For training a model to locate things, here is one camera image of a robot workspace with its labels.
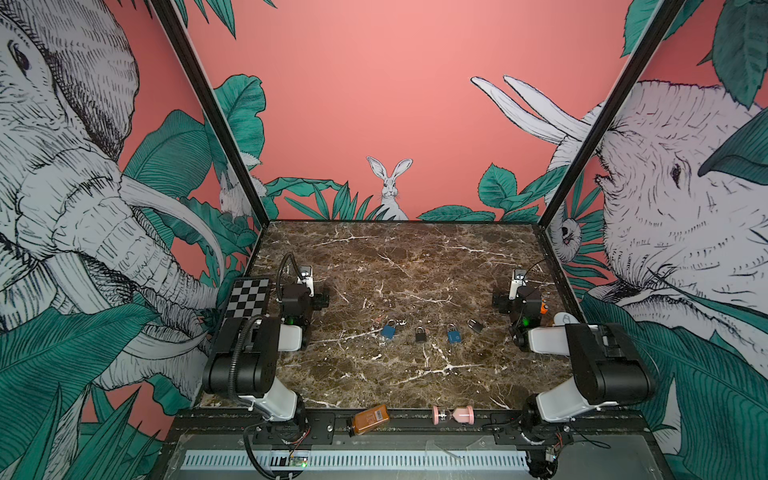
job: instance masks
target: orange component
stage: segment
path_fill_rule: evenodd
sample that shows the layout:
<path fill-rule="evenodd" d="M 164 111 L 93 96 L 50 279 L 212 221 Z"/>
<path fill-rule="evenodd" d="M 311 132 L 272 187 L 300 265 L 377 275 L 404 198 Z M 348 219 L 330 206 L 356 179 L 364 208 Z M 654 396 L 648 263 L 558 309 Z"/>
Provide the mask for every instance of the orange component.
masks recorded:
<path fill-rule="evenodd" d="M 386 411 L 386 405 L 379 405 L 360 412 L 352 420 L 352 429 L 355 435 L 362 435 L 384 425 L 389 421 L 389 413 Z"/>

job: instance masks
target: padlock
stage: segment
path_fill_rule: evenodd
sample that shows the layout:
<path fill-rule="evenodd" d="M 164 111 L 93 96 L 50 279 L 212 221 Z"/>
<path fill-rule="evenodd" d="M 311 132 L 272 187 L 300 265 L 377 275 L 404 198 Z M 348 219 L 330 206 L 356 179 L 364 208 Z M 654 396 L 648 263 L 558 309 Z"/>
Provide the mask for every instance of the padlock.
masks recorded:
<path fill-rule="evenodd" d="M 456 329 L 456 325 L 451 323 L 448 325 L 448 343 L 460 343 L 462 341 L 462 334 Z"/>
<path fill-rule="evenodd" d="M 424 343 L 427 341 L 427 331 L 423 326 L 416 327 L 416 343 Z"/>
<path fill-rule="evenodd" d="M 388 321 L 384 328 L 382 328 L 382 336 L 387 340 L 391 340 L 395 336 L 395 325 L 397 325 L 395 320 Z"/>
<path fill-rule="evenodd" d="M 477 333 L 482 332 L 482 330 L 485 328 L 485 325 L 472 319 L 467 320 L 467 325 L 469 325 L 469 328 L 473 329 Z"/>

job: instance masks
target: brown marble surface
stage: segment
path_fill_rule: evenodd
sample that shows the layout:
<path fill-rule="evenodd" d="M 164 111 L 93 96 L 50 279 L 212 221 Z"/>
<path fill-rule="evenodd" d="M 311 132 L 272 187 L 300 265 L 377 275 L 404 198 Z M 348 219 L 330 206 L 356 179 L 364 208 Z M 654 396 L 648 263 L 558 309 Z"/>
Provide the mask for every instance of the brown marble surface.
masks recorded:
<path fill-rule="evenodd" d="M 529 226 L 274 222 L 250 273 L 274 274 L 289 251 L 331 294 L 314 314 L 307 350 L 281 353 L 277 369 L 309 407 L 517 409 L 571 374 L 566 357 L 521 352 L 508 316 L 491 308 L 513 269 L 542 257 Z M 563 307 L 546 263 L 528 280 L 541 286 L 550 323 Z M 269 311 L 279 312 L 274 295 Z M 391 319 L 395 338 L 385 341 L 379 330 Z M 468 319 L 485 328 L 475 333 Z M 451 323 L 461 343 L 448 343 Z M 415 343 L 417 326 L 426 343 Z M 216 396 L 200 404 L 229 405 Z"/>

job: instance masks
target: checkerboard calibration pattern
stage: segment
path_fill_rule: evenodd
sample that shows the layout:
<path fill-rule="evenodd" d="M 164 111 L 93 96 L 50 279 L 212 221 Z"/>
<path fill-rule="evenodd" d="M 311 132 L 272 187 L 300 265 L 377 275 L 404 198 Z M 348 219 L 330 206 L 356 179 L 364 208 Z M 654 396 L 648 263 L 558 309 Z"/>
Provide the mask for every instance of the checkerboard calibration pattern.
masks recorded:
<path fill-rule="evenodd" d="M 224 318 L 259 315 L 266 312 L 272 285 L 266 277 L 243 277 L 235 280 Z"/>

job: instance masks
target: blue padlock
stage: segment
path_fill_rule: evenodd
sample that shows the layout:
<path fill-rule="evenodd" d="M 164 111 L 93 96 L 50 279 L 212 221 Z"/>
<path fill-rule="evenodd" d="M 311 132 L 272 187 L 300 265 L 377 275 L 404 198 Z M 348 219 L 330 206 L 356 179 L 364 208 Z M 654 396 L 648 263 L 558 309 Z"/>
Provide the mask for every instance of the blue padlock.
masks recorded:
<path fill-rule="evenodd" d="M 462 341 L 462 334 L 456 329 L 456 325 L 451 323 L 448 325 L 448 343 L 460 343 Z"/>
<path fill-rule="evenodd" d="M 388 321 L 384 328 L 382 328 L 382 336 L 387 340 L 391 340 L 395 336 L 395 325 L 397 325 L 395 320 Z"/>

